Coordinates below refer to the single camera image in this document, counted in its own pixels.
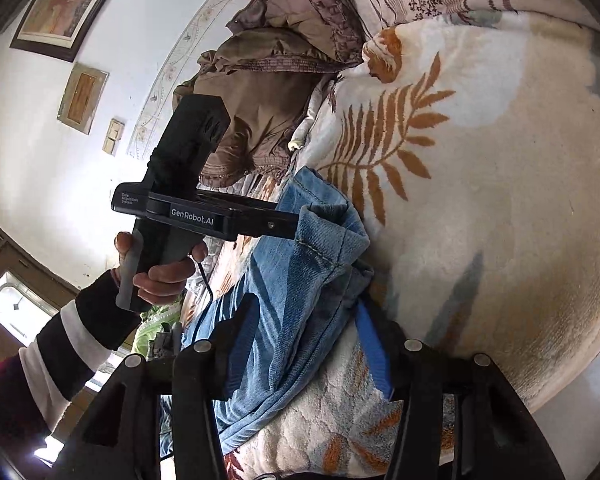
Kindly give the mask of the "person left hand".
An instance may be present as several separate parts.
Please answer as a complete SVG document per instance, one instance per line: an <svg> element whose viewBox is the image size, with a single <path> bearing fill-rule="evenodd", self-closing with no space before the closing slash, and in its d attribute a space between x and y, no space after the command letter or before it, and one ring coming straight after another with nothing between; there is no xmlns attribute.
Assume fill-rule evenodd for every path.
<svg viewBox="0 0 600 480"><path fill-rule="evenodd" d="M202 263L208 253L207 244L200 242L179 261L152 266L148 272L137 273L132 284L138 290L138 297L151 306L173 304L183 293L188 278L196 273L197 264Z"/></svg>

